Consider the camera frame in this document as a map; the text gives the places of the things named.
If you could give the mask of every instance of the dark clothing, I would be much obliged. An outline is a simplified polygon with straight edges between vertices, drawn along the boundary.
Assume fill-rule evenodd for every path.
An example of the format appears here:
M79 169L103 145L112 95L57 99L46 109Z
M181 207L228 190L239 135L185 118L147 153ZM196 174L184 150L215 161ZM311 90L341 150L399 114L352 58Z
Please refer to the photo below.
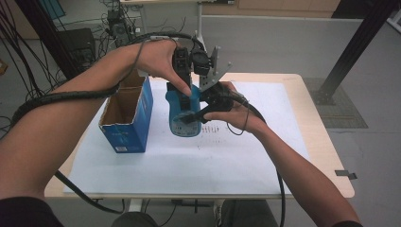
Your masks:
M222 210L223 227L276 227L277 223L266 201L226 201ZM42 200L17 197L0 200L1 227L59 227L62 224L50 206ZM120 216L113 227L157 227L148 214L129 212ZM333 227L362 227L353 221L344 221Z
M31 197L16 197L0 200L0 226L56 227L62 224L46 202Z

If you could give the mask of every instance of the forearm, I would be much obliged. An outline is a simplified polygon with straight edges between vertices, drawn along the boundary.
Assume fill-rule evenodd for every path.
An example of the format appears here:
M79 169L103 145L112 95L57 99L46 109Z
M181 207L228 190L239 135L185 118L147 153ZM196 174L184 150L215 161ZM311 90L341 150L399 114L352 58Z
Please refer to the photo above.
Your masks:
M294 198L318 226L332 226L341 220L358 221L354 209L333 183L268 126L259 127L253 134L263 144Z
M130 71L137 50L138 46L132 45L109 53L53 93L115 86ZM43 197L47 182L68 158L103 101L63 101L27 113L0 141L0 199L12 195Z

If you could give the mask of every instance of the hand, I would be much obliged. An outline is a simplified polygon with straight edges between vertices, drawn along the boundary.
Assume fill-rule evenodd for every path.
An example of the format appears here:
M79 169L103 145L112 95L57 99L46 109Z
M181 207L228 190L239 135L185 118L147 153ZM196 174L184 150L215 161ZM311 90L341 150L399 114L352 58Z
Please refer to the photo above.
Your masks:
M171 40L145 43L137 67L154 77L170 81L182 93L191 96L191 89L175 73L172 66L172 56L178 45Z
M232 82L222 82L222 84L231 91L236 91L236 88ZM261 124L266 125L252 111L248 110L246 106L243 106L236 101L234 102L234 106L231 111L207 113L204 115L204 118L206 120L226 121L237 129L245 130L250 133L254 133L257 129L260 129Z

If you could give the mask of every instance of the gray floor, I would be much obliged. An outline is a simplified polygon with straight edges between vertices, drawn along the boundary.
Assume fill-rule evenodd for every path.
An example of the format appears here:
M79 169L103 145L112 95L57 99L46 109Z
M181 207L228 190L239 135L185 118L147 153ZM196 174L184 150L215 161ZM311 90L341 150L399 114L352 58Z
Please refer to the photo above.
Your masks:
M187 23L184 31L190 32L193 22ZM203 37L209 49L222 47L221 61L234 64L231 72L325 78L359 25L360 21L344 20L204 17ZM5 53L3 45L0 50ZM2 54L2 59L7 61L8 56ZM345 168L357 173L352 181L356 195L350 202L364 226L401 225L400 59L401 34L386 24L341 85L369 129L328 130ZM0 115L11 116L25 98L12 68L0 77ZM49 202L66 226L110 226L116 217L78 199ZM114 200L103 203L116 209L121 205ZM270 206L278 217L280 202L270 201ZM151 201L148 212L163 223L172 209L168 201ZM213 226L212 214L211 208L195 214L193 208L178 207L166 226ZM289 200L286 226L313 225L298 203Z

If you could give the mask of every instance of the black sleeve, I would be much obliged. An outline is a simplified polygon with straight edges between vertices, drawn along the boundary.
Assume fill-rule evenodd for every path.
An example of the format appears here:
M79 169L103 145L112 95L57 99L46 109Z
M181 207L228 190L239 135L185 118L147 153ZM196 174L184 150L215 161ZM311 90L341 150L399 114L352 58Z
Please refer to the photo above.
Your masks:
M363 227L363 226L352 220L346 220L335 224L333 227Z
M46 202L31 197L0 200L0 223L2 227L62 226Z

